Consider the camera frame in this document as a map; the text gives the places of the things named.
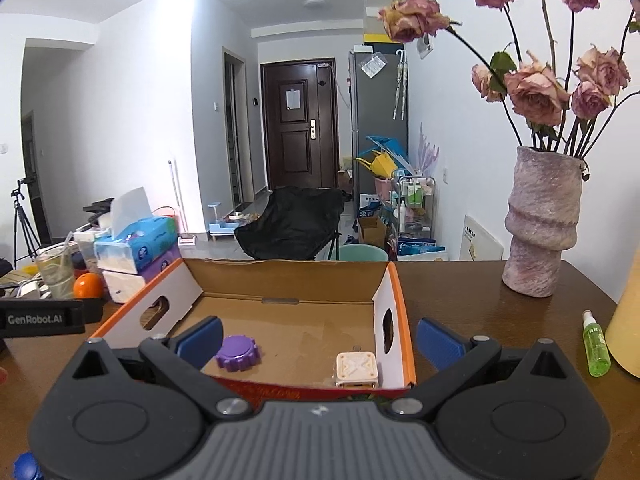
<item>black cloth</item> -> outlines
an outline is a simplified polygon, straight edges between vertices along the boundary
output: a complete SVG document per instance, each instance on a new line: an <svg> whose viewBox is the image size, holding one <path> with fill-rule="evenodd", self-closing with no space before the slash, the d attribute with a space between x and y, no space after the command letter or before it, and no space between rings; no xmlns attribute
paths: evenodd
<svg viewBox="0 0 640 480"><path fill-rule="evenodd" d="M280 187L257 221L236 229L236 239L256 260L313 260L334 238L343 210L340 189Z"/></svg>
<svg viewBox="0 0 640 480"><path fill-rule="evenodd" d="M0 278L14 270L12 265L5 259L0 258Z"/></svg>

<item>refrigerator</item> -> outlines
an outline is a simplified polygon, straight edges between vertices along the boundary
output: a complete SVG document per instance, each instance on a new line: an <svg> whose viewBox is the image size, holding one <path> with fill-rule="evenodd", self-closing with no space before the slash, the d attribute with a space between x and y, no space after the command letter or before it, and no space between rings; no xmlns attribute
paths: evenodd
<svg viewBox="0 0 640 480"><path fill-rule="evenodd" d="M397 139L407 150L408 144L408 103L401 119L402 95L398 102L398 114L394 120L398 63L396 54L378 54L386 59L385 67L373 78L361 68L360 63L371 58L371 54L351 52L349 71L351 77L351 136L353 158L373 146L367 136L383 136ZM376 187L369 170L353 161L353 206L358 217L360 194L375 194Z"/></svg>

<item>purple gear-shaped object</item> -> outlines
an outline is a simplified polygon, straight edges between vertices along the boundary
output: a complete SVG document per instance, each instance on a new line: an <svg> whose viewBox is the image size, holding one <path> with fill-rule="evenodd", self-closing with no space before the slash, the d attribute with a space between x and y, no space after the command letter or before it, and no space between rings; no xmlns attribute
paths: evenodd
<svg viewBox="0 0 640 480"><path fill-rule="evenodd" d="M216 355L216 362L220 368L228 372L248 370L258 364L260 353L255 339L245 335L230 335L224 338L222 346Z"/></svg>

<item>pink textured vase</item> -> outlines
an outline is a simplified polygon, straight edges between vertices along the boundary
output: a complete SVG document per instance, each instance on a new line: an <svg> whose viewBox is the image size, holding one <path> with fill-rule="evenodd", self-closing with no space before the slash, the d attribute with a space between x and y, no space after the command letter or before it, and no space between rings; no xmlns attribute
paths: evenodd
<svg viewBox="0 0 640 480"><path fill-rule="evenodd" d="M509 288L532 296L551 296L558 284L562 251L577 241L583 161L520 146L509 213L513 238L502 274Z"/></svg>

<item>screw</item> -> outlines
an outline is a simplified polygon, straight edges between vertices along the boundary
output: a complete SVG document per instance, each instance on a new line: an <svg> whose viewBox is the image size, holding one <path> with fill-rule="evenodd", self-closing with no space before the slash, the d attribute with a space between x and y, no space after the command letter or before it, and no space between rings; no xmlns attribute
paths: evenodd
<svg viewBox="0 0 640 480"><path fill-rule="evenodd" d="M233 397L220 400L216 409L223 415L242 415L249 410L249 403L239 397Z"/></svg>
<svg viewBox="0 0 640 480"><path fill-rule="evenodd" d="M422 411L422 403L413 397L403 397L391 403L391 410L398 415L415 415Z"/></svg>

